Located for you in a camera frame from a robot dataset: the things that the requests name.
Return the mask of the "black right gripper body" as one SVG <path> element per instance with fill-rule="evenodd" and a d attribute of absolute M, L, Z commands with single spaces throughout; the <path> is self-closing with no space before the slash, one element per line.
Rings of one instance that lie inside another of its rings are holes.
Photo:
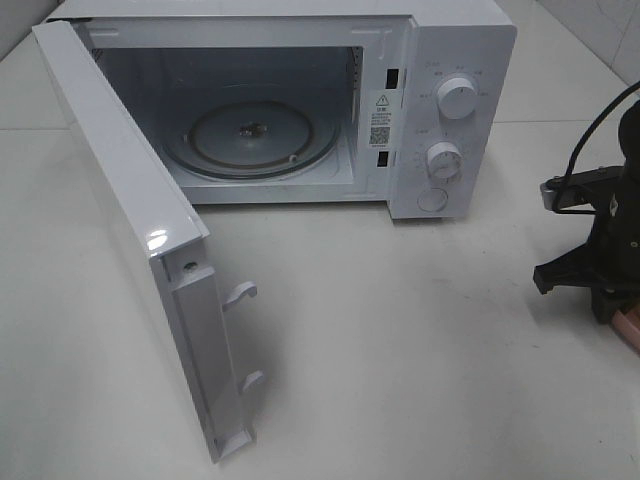
<path fill-rule="evenodd" d="M 588 189 L 596 219 L 588 238 L 590 288 L 639 289 L 639 168 Z"/>

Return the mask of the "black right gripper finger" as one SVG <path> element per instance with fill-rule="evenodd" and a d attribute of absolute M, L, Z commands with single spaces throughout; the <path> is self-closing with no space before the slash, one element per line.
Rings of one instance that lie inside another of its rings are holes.
<path fill-rule="evenodd" d="M 614 314 L 628 308 L 630 304 L 630 292 L 591 289 L 591 310 L 599 324 L 610 324 Z"/>
<path fill-rule="evenodd" d="M 602 289 L 607 278 L 606 263 L 607 255 L 602 249 L 584 243 L 548 263 L 537 265 L 533 282 L 542 295 L 563 286 Z"/>

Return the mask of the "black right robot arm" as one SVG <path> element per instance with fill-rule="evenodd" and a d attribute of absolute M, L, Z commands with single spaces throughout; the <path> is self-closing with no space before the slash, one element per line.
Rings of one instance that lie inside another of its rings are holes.
<path fill-rule="evenodd" d="M 553 178 L 540 190 L 545 207 L 589 204 L 594 223 L 586 242 L 534 268 L 533 281 L 542 294 L 558 286 L 587 288 L 591 309 L 601 324 L 616 312 L 639 304 L 639 105 L 622 116 L 618 141 L 622 166 L 600 167 L 574 174 L 568 185 Z"/>

